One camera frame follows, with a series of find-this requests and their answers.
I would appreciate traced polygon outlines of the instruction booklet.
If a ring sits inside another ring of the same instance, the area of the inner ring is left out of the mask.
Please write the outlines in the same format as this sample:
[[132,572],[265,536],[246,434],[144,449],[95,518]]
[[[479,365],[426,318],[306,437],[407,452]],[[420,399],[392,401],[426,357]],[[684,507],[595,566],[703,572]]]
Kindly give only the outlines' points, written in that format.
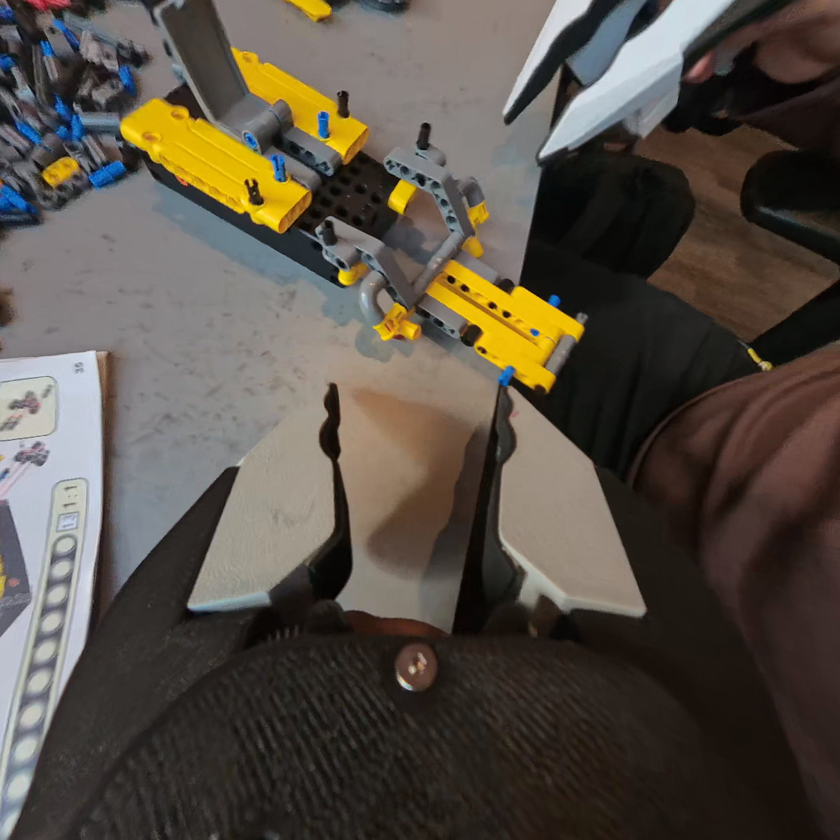
[[4,359],[1,369],[1,837],[9,838],[91,624],[109,354]]

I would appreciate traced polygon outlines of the black backpack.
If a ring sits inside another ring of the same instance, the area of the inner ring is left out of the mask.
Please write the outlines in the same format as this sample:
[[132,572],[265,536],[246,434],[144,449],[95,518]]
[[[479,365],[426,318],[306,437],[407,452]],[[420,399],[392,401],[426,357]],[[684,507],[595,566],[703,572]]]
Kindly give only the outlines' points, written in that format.
[[695,212],[690,183],[671,164],[574,153],[542,170],[530,240],[647,279],[671,257]]

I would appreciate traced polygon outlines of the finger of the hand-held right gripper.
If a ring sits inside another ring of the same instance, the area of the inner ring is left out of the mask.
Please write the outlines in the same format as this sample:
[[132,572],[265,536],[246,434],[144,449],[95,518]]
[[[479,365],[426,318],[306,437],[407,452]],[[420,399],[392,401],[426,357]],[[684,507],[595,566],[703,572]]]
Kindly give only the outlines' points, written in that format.
[[650,2],[650,23],[631,37],[605,74],[573,95],[537,153],[546,165],[621,123],[622,118],[676,86],[685,37],[728,1]]
[[598,81],[625,43],[649,23],[649,1],[555,2],[513,85],[504,123],[512,124],[559,76],[555,122],[573,95]]

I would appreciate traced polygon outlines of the person's brown shirt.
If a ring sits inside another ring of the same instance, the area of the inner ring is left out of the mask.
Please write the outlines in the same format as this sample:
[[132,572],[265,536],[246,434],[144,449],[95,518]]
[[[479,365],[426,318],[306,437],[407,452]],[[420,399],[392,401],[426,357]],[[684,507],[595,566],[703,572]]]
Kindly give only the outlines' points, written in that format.
[[628,480],[695,556],[739,629],[817,830],[838,838],[838,345],[676,408]]

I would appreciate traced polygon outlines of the pile of loose brick pieces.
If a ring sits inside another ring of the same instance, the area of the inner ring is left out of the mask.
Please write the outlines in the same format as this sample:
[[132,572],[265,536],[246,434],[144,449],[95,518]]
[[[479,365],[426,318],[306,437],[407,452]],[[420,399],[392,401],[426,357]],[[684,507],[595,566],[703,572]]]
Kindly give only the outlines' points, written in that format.
[[107,30],[117,3],[1,2],[1,228],[30,228],[141,167],[121,122],[151,54]]

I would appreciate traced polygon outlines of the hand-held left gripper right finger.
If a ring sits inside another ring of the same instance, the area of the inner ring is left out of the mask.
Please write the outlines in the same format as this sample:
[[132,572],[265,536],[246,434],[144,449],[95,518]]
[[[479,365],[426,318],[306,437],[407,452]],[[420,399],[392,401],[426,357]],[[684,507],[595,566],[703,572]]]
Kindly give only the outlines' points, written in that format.
[[499,385],[453,629],[516,606],[533,634],[583,613],[647,606],[591,460],[521,393]]

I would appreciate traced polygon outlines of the black and yellow brick assembly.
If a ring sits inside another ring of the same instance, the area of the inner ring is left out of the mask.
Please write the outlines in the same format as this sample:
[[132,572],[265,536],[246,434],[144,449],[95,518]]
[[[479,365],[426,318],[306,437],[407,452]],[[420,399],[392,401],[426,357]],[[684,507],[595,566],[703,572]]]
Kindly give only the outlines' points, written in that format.
[[122,137],[158,183],[338,286],[316,227],[334,216],[383,239],[400,216],[349,93],[232,47],[215,2],[143,5],[181,84],[123,118]]

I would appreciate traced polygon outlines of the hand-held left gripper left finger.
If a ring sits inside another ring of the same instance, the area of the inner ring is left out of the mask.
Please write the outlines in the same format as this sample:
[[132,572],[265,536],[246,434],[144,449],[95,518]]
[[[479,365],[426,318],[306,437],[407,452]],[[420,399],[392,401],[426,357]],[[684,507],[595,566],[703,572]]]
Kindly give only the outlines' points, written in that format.
[[198,572],[193,614],[335,601],[353,569],[336,384],[287,415],[237,466]]

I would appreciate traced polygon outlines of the yellow and grey brick module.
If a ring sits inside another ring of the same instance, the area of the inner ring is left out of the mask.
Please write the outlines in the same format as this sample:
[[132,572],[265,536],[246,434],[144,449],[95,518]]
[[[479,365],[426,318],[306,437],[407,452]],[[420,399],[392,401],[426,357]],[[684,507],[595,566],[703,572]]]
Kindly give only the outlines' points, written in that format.
[[584,333],[586,315],[569,316],[557,297],[543,300],[482,261],[477,229],[489,217],[485,194],[475,178],[452,174],[428,122],[420,124],[414,147],[394,148],[384,167],[434,200],[448,234],[410,277],[384,240],[334,216],[316,227],[334,268],[359,261],[369,267],[351,286],[358,288],[364,320],[383,341],[415,341],[430,325],[495,365],[500,385],[518,381],[538,394],[550,392]]

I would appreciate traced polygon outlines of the person's right hand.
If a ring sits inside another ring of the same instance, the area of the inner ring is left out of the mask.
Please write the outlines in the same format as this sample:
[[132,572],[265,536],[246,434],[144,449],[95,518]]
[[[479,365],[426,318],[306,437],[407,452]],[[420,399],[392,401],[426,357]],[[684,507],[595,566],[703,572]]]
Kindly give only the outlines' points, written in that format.
[[688,83],[706,81],[720,56],[754,48],[752,64],[783,84],[813,81],[839,65],[839,2],[793,2],[777,14],[730,34],[683,75]]

